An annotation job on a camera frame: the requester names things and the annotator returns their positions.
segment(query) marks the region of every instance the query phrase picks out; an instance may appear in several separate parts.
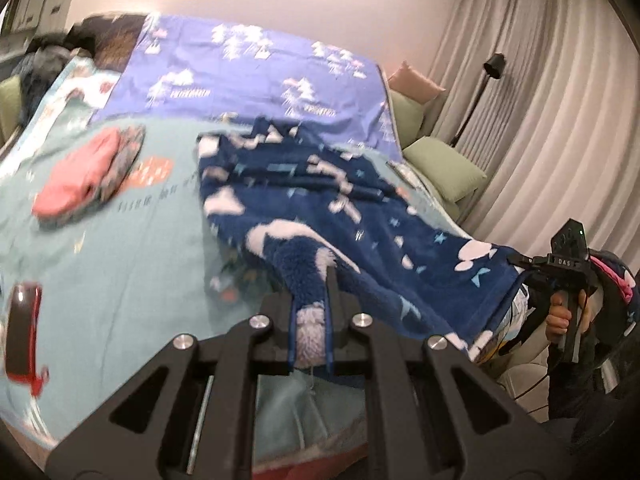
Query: silver screw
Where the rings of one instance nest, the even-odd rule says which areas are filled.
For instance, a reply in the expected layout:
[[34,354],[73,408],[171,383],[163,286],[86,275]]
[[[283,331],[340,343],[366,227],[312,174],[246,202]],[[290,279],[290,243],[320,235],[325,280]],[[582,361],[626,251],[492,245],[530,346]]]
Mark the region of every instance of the silver screw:
[[441,335],[432,335],[427,339],[427,345],[431,350],[444,350],[447,347],[447,339]]
[[174,337],[174,346],[178,350],[186,350],[193,345],[193,336],[189,334],[180,334]]
[[358,328],[366,328],[367,326],[371,326],[373,318],[369,314],[360,313],[353,316],[351,322]]
[[249,319],[249,325],[251,325],[251,328],[255,328],[256,330],[259,328],[267,328],[270,323],[271,320],[264,314],[257,314]]

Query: bed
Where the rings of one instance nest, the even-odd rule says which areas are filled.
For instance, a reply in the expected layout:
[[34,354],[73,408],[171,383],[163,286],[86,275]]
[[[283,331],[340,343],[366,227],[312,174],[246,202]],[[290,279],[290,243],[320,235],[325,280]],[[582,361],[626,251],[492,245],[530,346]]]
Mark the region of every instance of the bed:
[[[0,272],[5,285],[43,285],[36,362],[49,369],[38,399],[1,377],[0,413],[44,449],[174,335],[224,333],[257,312],[271,290],[263,270],[210,234],[198,198],[198,134],[249,134],[260,115],[305,121],[327,143],[364,156],[386,180],[406,185],[388,165],[401,155],[374,63],[259,27],[177,16],[99,19],[101,26],[110,22],[105,37],[135,35],[137,27],[139,36],[117,55],[101,57],[98,50],[102,68],[74,59],[0,164]],[[216,62],[200,62],[205,54]],[[264,69],[270,59],[275,66]],[[53,165],[102,127],[133,123],[147,135],[118,195],[99,214],[41,231],[30,207]],[[427,224],[466,237],[424,188],[410,190],[408,200]],[[476,359],[517,333],[525,311],[519,292]],[[301,478],[299,467],[309,478],[302,464],[312,463],[314,478],[330,478],[366,452],[364,411],[359,388],[298,370],[261,378],[255,474],[286,468],[287,478]]]

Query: floor lamp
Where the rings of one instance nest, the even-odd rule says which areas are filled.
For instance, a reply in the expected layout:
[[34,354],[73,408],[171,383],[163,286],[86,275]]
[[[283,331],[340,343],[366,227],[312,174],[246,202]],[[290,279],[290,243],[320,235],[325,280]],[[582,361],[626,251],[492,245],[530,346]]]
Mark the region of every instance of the floor lamp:
[[480,98],[484,93],[486,84],[489,82],[489,78],[500,79],[502,77],[502,72],[504,72],[504,67],[506,65],[507,65],[507,60],[505,59],[504,54],[493,54],[489,58],[489,61],[487,61],[484,64],[484,77],[482,78],[482,83],[480,84],[478,95],[476,95],[476,100],[474,101],[474,104],[471,107],[469,114],[466,116],[465,122],[462,123],[462,127],[460,128],[456,136],[453,137],[453,140],[449,143],[449,145],[452,148],[455,148],[456,145],[458,144],[460,137],[462,137],[462,134],[464,133],[466,126],[469,124],[469,121],[471,120],[471,116],[476,111],[476,107],[478,106],[478,103],[480,102]]

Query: human hand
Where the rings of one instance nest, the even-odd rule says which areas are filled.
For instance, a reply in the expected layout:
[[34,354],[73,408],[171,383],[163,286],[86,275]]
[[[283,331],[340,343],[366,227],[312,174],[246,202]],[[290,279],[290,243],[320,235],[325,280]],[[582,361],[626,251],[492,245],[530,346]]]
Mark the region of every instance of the human hand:
[[[578,305],[582,309],[582,317],[578,327],[581,334],[585,333],[591,324],[591,310],[587,299],[587,294],[581,290],[578,295]],[[571,311],[564,304],[564,294],[556,292],[551,296],[551,307],[549,308],[549,315],[546,316],[545,334],[549,342],[554,344],[560,342],[562,336],[566,334],[570,319]]]

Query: curtain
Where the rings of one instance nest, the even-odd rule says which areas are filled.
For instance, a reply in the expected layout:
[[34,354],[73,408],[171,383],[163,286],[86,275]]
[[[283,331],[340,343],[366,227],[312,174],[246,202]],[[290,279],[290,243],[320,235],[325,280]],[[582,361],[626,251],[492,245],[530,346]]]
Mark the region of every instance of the curtain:
[[462,227],[534,255],[574,218],[636,272],[640,62],[616,13],[607,0],[460,0],[431,71],[451,91],[425,134],[454,137],[494,51],[507,70],[458,145],[489,176]]

